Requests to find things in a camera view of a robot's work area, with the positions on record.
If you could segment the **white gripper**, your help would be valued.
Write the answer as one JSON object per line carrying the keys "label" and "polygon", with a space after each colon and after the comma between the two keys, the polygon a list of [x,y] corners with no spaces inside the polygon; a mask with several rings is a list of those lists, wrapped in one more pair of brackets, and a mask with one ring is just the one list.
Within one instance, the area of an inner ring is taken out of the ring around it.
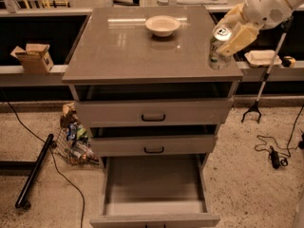
{"label": "white gripper", "polygon": [[[215,36],[230,36],[216,49],[216,53],[232,56],[255,41],[259,34],[257,26],[272,29],[292,13],[288,0],[245,0],[244,3],[236,4],[213,29]],[[244,18],[251,23],[243,24]]]}

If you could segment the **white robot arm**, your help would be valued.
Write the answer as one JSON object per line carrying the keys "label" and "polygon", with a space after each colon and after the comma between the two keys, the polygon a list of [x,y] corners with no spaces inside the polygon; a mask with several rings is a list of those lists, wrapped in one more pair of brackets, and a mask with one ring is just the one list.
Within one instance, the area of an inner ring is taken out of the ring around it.
{"label": "white robot arm", "polygon": [[244,0],[235,5],[215,27],[227,26],[232,35],[216,52],[231,56],[255,41],[262,29],[272,29],[288,19],[304,0]]}

